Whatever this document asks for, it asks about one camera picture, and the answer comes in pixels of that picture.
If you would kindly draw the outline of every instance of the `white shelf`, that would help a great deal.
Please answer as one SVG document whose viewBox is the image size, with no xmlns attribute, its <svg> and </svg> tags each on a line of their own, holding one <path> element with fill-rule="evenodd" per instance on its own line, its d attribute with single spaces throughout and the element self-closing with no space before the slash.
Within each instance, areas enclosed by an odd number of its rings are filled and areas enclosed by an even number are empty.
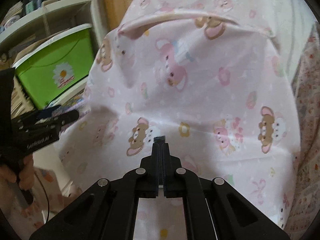
<svg viewBox="0 0 320 240">
<path fill-rule="evenodd" d="M 74 16 L 88 2 L 91 0 L 60 0 L 27 14 L 0 34 L 0 51 L 10 49 L 39 28 L 44 28 L 44 13 L 50 24 L 52 20 L 57 21 L 67 16 Z"/>
<path fill-rule="evenodd" d="M 87 80 L 88 77 L 85 77 L 84 79 L 80 80 L 78 83 L 74 84 L 72 87 L 64 91 L 61 96 L 54 100 L 54 104 L 52 106 L 63 105 L 68 100 L 73 98 L 76 94 L 78 94 L 81 90 L 85 88 Z"/>
</svg>

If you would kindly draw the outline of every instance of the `metal screw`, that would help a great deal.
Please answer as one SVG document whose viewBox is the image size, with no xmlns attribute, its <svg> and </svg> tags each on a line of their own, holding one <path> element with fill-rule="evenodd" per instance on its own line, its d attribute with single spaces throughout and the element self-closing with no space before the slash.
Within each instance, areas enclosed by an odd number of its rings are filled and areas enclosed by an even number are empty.
<svg viewBox="0 0 320 240">
<path fill-rule="evenodd" d="M 185 174 L 186 173 L 186 170 L 184 168 L 177 168 L 176 172 L 178 174 Z"/>
<path fill-rule="evenodd" d="M 215 178 L 214 182 L 217 185 L 223 185 L 224 184 L 224 179 L 223 178 Z"/>
<path fill-rule="evenodd" d="M 139 174 L 139 175 L 142 175 L 146 172 L 146 170 L 144 168 L 137 168 L 136 169 L 136 173 Z"/>
<path fill-rule="evenodd" d="M 106 179 L 99 179 L 98 180 L 98 185 L 100 186 L 100 187 L 104 187 L 104 186 L 106 186 L 108 184 L 108 180 L 106 180 Z"/>
</svg>

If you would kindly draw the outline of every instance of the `black cable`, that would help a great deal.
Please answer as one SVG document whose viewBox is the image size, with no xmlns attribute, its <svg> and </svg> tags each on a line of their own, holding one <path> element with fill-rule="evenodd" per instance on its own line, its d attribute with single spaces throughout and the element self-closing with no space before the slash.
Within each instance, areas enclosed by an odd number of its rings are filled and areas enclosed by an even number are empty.
<svg viewBox="0 0 320 240">
<path fill-rule="evenodd" d="M 42 189 L 43 189 L 43 191 L 44 191 L 44 193 L 45 193 L 45 197 L 46 197 L 46 199 L 47 199 L 47 204 L 48 204 L 48 215 L 47 215 L 47 220 L 46 220 L 46 222 L 45 222 L 45 223 L 47 223 L 47 222 L 48 222 L 48 220 L 49 220 L 49 215 L 50 215 L 50 204 L 49 204 L 49 198 L 48 198 L 47 192 L 45 191 L 44 186 L 43 186 L 43 184 L 42 184 L 41 180 L 39 179 L 38 175 L 36 174 L 36 172 L 35 172 L 35 176 L 37 177 L 38 181 L 40 182 L 40 185 L 41 185 L 41 187 L 42 187 Z"/>
</svg>

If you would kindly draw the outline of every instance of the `white lid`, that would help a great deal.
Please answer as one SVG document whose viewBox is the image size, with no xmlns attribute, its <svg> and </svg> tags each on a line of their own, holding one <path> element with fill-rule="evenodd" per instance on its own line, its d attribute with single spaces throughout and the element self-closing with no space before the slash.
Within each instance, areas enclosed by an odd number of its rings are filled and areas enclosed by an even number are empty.
<svg viewBox="0 0 320 240">
<path fill-rule="evenodd" d="M 59 33 L 58 35 L 53 36 L 51 39 L 45 41 L 44 43 L 42 43 L 38 48 L 36 48 L 33 52 L 28 53 L 27 55 L 25 55 L 24 57 L 22 57 L 21 59 L 19 59 L 12 67 L 17 68 L 19 67 L 24 61 L 26 61 L 28 58 L 30 58 L 32 55 L 36 54 L 38 51 L 40 51 L 41 49 L 49 46 L 50 44 L 68 36 L 71 35 L 73 33 L 82 31 L 84 29 L 90 29 L 92 28 L 92 25 L 90 23 L 85 23 L 85 24 L 81 24 L 79 26 L 76 26 L 74 28 L 71 28 L 69 30 L 66 30 L 65 32 Z"/>
</svg>

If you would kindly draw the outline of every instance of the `hand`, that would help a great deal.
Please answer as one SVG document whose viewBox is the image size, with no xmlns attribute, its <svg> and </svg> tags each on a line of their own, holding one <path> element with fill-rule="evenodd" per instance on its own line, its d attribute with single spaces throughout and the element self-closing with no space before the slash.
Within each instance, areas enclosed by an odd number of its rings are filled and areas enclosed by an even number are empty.
<svg viewBox="0 0 320 240">
<path fill-rule="evenodd" d="M 19 173 L 19 187 L 23 190 L 31 189 L 35 183 L 33 168 L 33 156 L 32 154 L 28 155 L 23 159 L 23 164 L 25 165 L 23 170 Z M 0 177 L 5 179 L 8 182 L 16 182 L 17 176 L 14 172 L 6 165 L 0 167 Z"/>
</svg>

